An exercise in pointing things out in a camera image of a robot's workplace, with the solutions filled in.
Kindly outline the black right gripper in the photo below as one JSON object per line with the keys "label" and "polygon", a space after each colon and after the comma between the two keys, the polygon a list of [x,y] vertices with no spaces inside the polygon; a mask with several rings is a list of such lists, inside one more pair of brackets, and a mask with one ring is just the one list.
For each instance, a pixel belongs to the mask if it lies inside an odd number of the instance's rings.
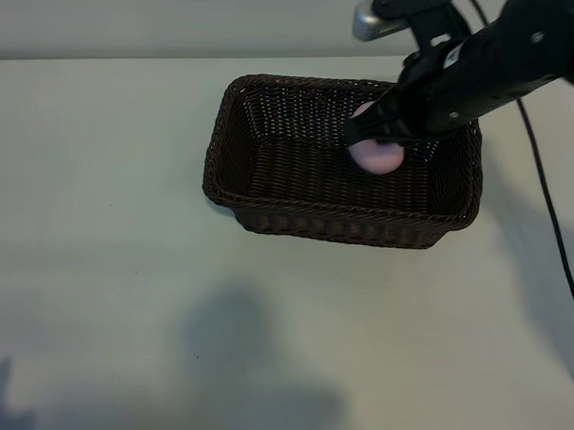
{"label": "black right gripper", "polygon": [[386,93],[345,123],[348,145],[414,145],[441,138],[497,107],[499,43],[491,37],[423,41]]}

